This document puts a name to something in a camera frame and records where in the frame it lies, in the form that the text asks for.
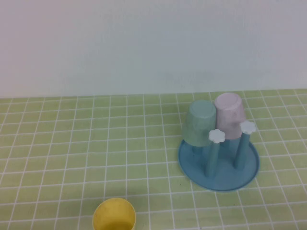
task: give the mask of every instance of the upside-down cup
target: upside-down cup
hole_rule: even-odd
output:
[[[215,101],[216,128],[225,133],[225,139],[237,139],[242,135],[240,123],[246,120],[242,99],[239,95],[227,92]]]
[[[210,101],[193,101],[182,126],[184,141],[195,147],[209,145],[209,132],[215,129],[215,118],[215,107]]]

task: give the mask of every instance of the yellow cup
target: yellow cup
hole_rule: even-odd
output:
[[[134,230],[135,210],[127,200],[112,198],[101,203],[94,212],[94,230]]]

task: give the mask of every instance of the cup stand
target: cup stand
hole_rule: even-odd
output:
[[[230,140],[229,145],[226,145],[227,148],[220,145],[216,174],[213,177],[206,177],[204,173],[210,146],[203,147],[202,152],[195,153],[194,147],[183,140],[178,150],[179,165],[190,180],[203,188],[219,192],[237,190],[256,177],[260,166],[258,152],[249,142],[245,167],[242,170],[234,168],[239,142],[238,138]]]

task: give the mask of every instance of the green cup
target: green cup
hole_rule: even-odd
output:
[[[206,100],[193,101],[182,127],[185,142],[195,147],[210,145],[209,132],[215,129],[216,109]]]

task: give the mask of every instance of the pink cup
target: pink cup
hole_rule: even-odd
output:
[[[225,133],[225,139],[237,139],[242,135],[240,123],[246,120],[242,99],[239,95],[227,92],[215,101],[216,128]]]

